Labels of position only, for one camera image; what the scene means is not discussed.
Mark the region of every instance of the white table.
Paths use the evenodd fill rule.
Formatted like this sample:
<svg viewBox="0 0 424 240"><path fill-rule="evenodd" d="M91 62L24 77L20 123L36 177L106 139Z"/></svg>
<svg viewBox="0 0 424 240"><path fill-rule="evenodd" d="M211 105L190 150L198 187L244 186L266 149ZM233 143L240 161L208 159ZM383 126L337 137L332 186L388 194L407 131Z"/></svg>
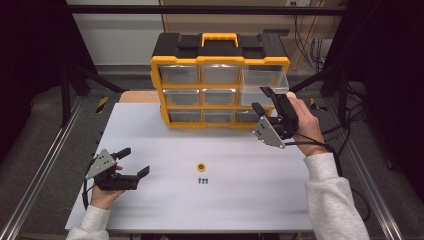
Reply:
<svg viewBox="0 0 424 240"><path fill-rule="evenodd" d="M97 153L130 147L122 174L147 165L138 189L113 205L108 229L132 233L250 233L312 231L303 155L278 149L249 130L169 129L157 103L117 103ZM198 163L206 164L198 172ZM198 179L208 178L208 184ZM84 215L81 194L66 224Z"/></svg>

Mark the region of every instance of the person's right hand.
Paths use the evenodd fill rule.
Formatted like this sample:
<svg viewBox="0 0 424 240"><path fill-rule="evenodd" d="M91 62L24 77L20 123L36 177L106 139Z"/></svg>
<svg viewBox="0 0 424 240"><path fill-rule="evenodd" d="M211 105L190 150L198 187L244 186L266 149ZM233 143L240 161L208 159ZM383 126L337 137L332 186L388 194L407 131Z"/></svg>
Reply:
<svg viewBox="0 0 424 240"><path fill-rule="evenodd" d="M122 170L121 166L116 166L116 170ZM108 210L112 206L113 202L125 191L102 191L98 186L93 187L91 193L91 206Z"/></svg>
<svg viewBox="0 0 424 240"><path fill-rule="evenodd" d="M318 118L312 115L308 107L306 107L305 102L301 99L297 99L294 93L288 92L287 97L299 118L299 129L297 130L297 133L302 134L306 137L312 138L320 143L324 143L324 138L319 128ZM310 139L302 137L299 134L295 133L293 135L293 139L296 142L311 141ZM312 145L312 144L303 144L303 145L297 145L297 146L299 147L300 151L302 151L303 154L305 154L305 156L307 157L311 155L315 155L315 154L328 152L324 147Z"/></svg>

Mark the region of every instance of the storage bin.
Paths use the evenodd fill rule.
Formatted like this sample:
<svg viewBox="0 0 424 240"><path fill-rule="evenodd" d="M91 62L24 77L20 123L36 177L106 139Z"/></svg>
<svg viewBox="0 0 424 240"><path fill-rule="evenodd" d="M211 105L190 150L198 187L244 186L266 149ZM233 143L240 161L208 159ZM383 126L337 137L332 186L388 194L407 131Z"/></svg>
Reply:
<svg viewBox="0 0 424 240"><path fill-rule="evenodd" d="M189 84L197 83L199 68L196 65L162 65L159 66L163 83Z"/></svg>
<svg viewBox="0 0 424 240"><path fill-rule="evenodd" d="M235 89L203 89L202 93L205 105L234 105L236 102Z"/></svg>
<svg viewBox="0 0 424 240"><path fill-rule="evenodd" d="M197 89L164 89L165 101L168 106L199 105L199 90Z"/></svg>
<svg viewBox="0 0 424 240"><path fill-rule="evenodd" d="M231 123L234 110L203 110L203 120L207 123Z"/></svg>
<svg viewBox="0 0 424 240"><path fill-rule="evenodd" d="M253 129L251 103L274 108L259 87L285 92L290 60L275 33L161 33L150 64L168 127Z"/></svg>
<svg viewBox="0 0 424 240"><path fill-rule="evenodd" d="M272 100L265 96L259 87L270 87L277 94L289 91L287 76L280 66L261 66L262 69L273 69L269 71L251 70L251 66L245 66L242 70L242 86L240 89L240 104L251 106L253 102L259 102L264 107L273 107Z"/></svg>
<svg viewBox="0 0 424 240"><path fill-rule="evenodd" d="M259 115L254 110L237 110L236 122L256 123L259 121Z"/></svg>
<svg viewBox="0 0 424 240"><path fill-rule="evenodd" d="M200 110L168 110L171 122L200 122Z"/></svg>
<svg viewBox="0 0 424 240"><path fill-rule="evenodd" d="M201 81L211 84L236 84L240 67L228 64L207 64L201 67Z"/></svg>

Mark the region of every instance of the white sweater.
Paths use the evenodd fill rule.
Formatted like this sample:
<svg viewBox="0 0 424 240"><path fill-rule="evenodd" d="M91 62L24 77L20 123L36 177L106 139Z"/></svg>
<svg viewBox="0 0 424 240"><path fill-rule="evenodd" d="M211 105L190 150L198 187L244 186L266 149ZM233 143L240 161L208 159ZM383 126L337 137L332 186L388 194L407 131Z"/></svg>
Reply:
<svg viewBox="0 0 424 240"><path fill-rule="evenodd" d="M337 175L333 154L313 155L304 161L310 176L306 183L308 210L317 239L369 239L349 182ZM81 226L71 228L67 239L109 239L109 214L110 210L88 206Z"/></svg>

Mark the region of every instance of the floor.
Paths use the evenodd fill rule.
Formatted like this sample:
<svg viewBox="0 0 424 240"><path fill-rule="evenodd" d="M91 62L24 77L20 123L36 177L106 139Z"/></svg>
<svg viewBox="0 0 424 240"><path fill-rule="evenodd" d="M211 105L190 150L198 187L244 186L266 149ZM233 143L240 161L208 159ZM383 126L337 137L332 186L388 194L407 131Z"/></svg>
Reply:
<svg viewBox="0 0 424 240"><path fill-rule="evenodd" d="M124 88L152 89L151 81L147 76L108 75L105 78ZM97 149L97 143L102 137L113 104L119 101L120 97L120 94L113 93L96 83L90 82L90 86L92 90L89 97L79 99L83 101L81 112L67 135L66 142L61 147L47 178L41 184L37 198L28 210L27 216L24 217L25 221L18 226L20 231L16 239L64 239L67 234L64 226L81 187L83 172ZM303 97L308 104L309 97L315 97L316 105L321 110L311 111L319 118L321 130L330 129L337 123L329 111L323 110L328 107L326 101L334 101L334 99L324 101L319 97L316 88L312 86L298 93L298 96ZM105 96L108 97L108 101L103 111L96 113L100 99ZM352 108L354 105L356 105L356 99L349 99L348 107ZM52 88L33 99L30 119L14 147L0 163L0 226L2 229L37 174L39 166L59 131L61 116L59 88ZM366 116L363 117L351 124L350 137L359 149L404 239L424 239L424 228L422 228L424 204L401 172L387 168L383 148L366 122ZM335 131L330 136L326 136L326 139L334 137L329 143L335 149L339 149L343 144L344 138L338 135L339 133L340 131ZM345 177L353 188L364 194L353 167L352 156L345 150L342 152L341 159ZM354 194L354 200L360 214L365 216L367 207L364 200L357 194ZM366 226L372 239L386 239L374 212L366 221ZM293 234L281 234L280 239L292 239ZM304 239L314 239L313 234L306 233L306 235ZM112 233L112 237L129 239L128 234Z"/></svg>

